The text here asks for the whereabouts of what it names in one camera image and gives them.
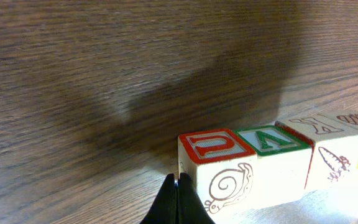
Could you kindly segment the wooden block red corner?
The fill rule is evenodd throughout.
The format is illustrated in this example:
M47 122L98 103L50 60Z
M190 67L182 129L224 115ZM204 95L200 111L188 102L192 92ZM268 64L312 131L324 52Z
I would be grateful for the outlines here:
M320 115L281 119L275 125L312 148L305 190L351 184L358 179L358 130Z

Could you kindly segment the wooden block blue corner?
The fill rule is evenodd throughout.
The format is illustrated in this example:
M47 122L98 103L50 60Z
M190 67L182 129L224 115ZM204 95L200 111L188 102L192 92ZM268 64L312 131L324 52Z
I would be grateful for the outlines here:
M261 209L302 198L311 146L278 126L234 131L257 153L251 208Z

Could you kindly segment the wooden block blue side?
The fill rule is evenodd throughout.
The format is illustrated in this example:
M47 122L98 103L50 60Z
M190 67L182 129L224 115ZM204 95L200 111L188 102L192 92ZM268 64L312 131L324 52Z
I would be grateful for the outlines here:
M192 179L201 208L211 218L249 199L257 153L230 129L212 129L178 136L178 168Z

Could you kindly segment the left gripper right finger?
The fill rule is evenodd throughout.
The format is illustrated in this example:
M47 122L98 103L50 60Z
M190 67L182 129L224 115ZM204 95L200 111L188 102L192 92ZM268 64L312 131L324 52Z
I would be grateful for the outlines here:
M177 185L177 223L214 224L193 186L191 177L182 172Z

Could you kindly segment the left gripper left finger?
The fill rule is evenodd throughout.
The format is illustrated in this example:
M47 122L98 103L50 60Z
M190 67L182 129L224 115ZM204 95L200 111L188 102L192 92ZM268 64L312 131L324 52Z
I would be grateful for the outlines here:
M174 174L168 174L152 206L140 224L175 224L177 215L177 187Z

